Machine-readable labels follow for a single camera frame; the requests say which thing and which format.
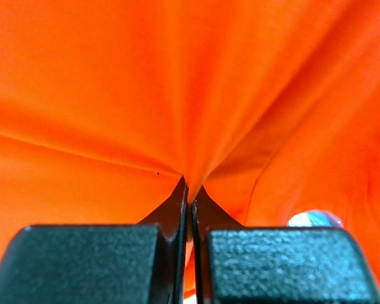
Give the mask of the orange t shirt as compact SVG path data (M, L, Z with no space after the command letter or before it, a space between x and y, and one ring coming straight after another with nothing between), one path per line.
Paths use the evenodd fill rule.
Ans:
M380 1L0 1L0 259L180 178L244 225L334 214L380 289Z

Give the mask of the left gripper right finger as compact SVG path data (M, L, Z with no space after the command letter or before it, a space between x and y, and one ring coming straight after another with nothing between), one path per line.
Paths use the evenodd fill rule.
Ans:
M198 303L380 303L357 242L333 227L246 227L201 189L192 204Z

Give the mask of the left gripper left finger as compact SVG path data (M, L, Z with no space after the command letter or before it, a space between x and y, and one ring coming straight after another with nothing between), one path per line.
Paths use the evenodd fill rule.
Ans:
M130 225L31 225L0 261L0 303L182 303L184 179Z

